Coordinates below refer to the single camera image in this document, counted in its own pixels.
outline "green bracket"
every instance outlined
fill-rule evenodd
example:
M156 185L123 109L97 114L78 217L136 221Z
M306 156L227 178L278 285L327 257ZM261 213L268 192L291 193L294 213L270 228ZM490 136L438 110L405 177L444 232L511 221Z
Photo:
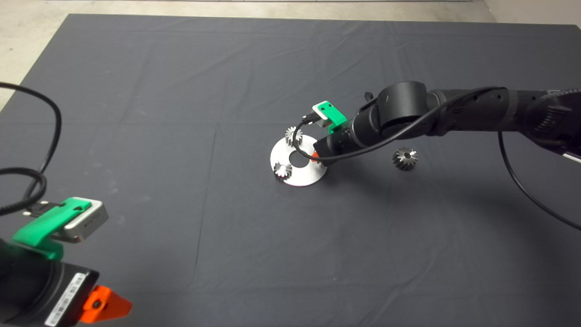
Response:
M87 210L91 206L91 203L89 201L68 198L61 204L61 207L50 209L25 227L22 227L14 234L12 240L31 247L32 250L39 252L49 260L59 261L62 259L63 246L51 240L51 234Z
M321 102L317 105L319 109L331 122L329 125L329 134L333 134L341 125L347 122L347 117L341 113L335 106L333 106L329 101Z

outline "circular metal plate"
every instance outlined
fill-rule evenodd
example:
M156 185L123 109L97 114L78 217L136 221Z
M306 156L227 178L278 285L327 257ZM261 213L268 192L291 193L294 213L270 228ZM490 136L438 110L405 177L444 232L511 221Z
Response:
M306 153L313 153L315 152L313 144L315 144L316 141L317 140L308 135L303 135L303 141L299 145L299 148ZM291 161L289 157L291 156L291 153L295 151L294 147L287 145L286 140L283 137L274 145L274 148L272 148L272 151L270 152L270 169L273 170L274 165L277 162L280 162L283 165L290 165ZM309 163L305 167L293 166L290 177L283 180L283 182L292 186L308 186L320 180L321 177L325 175L326 171L327 167L324 165L309 160Z

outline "center hole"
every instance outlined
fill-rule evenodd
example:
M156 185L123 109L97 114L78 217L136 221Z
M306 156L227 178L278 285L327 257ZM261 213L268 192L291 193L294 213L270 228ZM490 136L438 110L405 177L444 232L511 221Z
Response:
M303 157L300 153L293 151L289 156L290 164L297 167L302 168L305 167L309 163L309 159Z

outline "cable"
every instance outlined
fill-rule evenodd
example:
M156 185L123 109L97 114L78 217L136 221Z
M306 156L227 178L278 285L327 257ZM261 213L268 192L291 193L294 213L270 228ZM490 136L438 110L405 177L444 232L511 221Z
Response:
M539 208L544 210L549 215L557 218L562 223L565 223L568 226L573 227L576 230L581 231L581 225L578 225L577 223L572 222L569 219L567 219L567 218L559 215L558 213L554 212L553 210L549 209L549 207L542 204L539 200L537 200L534 196L532 196L525 189L525 187L522 185L521 181L518 179L518 177L514 173L514 170L512 170L512 166L510 164L510 161L508 160L508 155L507 155L506 149L504 148L503 132L501 132L501 131L498 133L498 145L500 146L500 154L503 156L504 165L506 166L506 168L508 170L508 174L510 175L510 177L512 178L514 183L518 186L518 188L526 195L526 197L529 198L529 200L531 200L534 204L536 204Z
M303 119L295 128L295 132L293 133L292 136L292 142L293 145L295 146L295 149L298 153L300 153L303 157L306 157L308 159L311 160L315 160L315 161L320 161L320 162L329 162L329 161L337 161L337 160L343 160L343 159L348 159L348 158L352 158L352 157L356 157L358 155L362 155L362 154L366 154L368 152L377 150L385 145L388 145L389 143L395 141L398 137L400 137L401 135L405 134L406 132L408 132L409 130L411 130L412 128L416 127L418 124L420 124L421 122L423 122L424 120L426 120L427 118L430 118L432 115L439 113L442 109L444 109L445 107L459 101L462 100L464 98L467 97L473 97L474 95L478 95L480 93L484 93L484 92L488 92L491 90L499 90L499 89L503 89L505 87L499 87L499 86L486 86L486 87L479 87L479 88L475 88L473 90L470 91L466 91L462 94L459 94L451 99L449 99L448 101L436 106L435 108L433 108L432 110L428 111L427 113L425 113L423 116L419 117L418 119L416 119L414 122L412 122L411 124L409 124L408 126L406 126L405 128L401 129L400 131L398 131L397 133L395 133L394 135L390 136L389 138L386 138L385 140L376 143L370 147L367 147L365 149L360 149L357 151L353 151L351 153L348 154L341 154L341 155L334 155L332 157L324 157L324 158L320 158L320 157L314 157L306 152L304 152L303 150L301 150L299 148L299 145L296 142L296 133L299 131L299 129L304 126L305 124L309 123L308 120ZM376 99L372 99L370 102L368 102L367 104L364 105L363 108L366 108L367 106L369 106L373 101L376 101Z
M38 173L40 175L42 175L44 173L44 171L46 170L46 167L48 166L48 164L50 163L51 159L52 159L52 155L55 153L56 150L56 146L59 143L59 139L60 139L60 131L62 129L62 116L60 114L60 109L59 107L56 105L56 103L54 101L52 101L49 97L47 97L46 95L39 93L37 91L34 91L30 88L24 87L24 86L20 86L20 85L16 85L16 84L11 84L11 83L6 83L6 82L0 82L0 88L7 88L10 90L15 90L15 91L20 91L29 95L32 95L33 97L36 97L42 101L44 101L46 104L48 104L53 113L55 114L55 130L53 132L52 135L52 141L51 144L48 148L48 152L46 153L46 156L42 162L42 164L40 165L40 167L38 168ZM31 205L32 203L35 203L36 201L38 201L38 199L36 199L35 201L31 201L32 198L34 198L32 196L32 192L34 190L34 187L36 187L37 183L39 183L40 181L38 179L34 179L32 182L30 182L30 184L28 185L28 188L26 189L26 191L24 192L24 196L23 199L17 203L11 204L11 205L7 205L2 207L2 209L6 208L6 207L11 207L14 205L19 205L21 206L22 203L28 203L27 205L24 206L24 208L28 207L29 205ZM46 190L46 180L44 181L44 189ZM38 198L42 197L42 195L44 194L44 190L42 191L42 194L40 194L38 196Z
M36 193L31 194L27 198L15 202L13 204L4 205L0 207L0 216L11 214L12 212L20 211L26 209L29 205L32 205L44 195L46 191L46 177L40 172L37 172L34 169L24 168L24 167L10 167L10 168L2 168L0 169L0 176L2 175L25 175L28 177L32 177L35 181L35 184L40 184Z

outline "metal gear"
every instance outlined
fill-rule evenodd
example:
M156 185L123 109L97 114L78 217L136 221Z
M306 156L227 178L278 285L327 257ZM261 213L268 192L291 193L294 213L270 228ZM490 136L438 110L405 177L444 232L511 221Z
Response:
M286 132L285 132L285 140L286 140L286 144L288 146L292 146L292 134L295 132L296 127L289 127ZM303 142L303 131L301 131L299 129L298 132L296 132L296 143L298 145L300 145Z
M274 164L272 168L274 171L274 176L279 180L285 180L289 178L292 174L292 165L283 165L280 162Z
M393 164L400 170L411 170L418 162L418 153L414 149L399 148L392 156Z

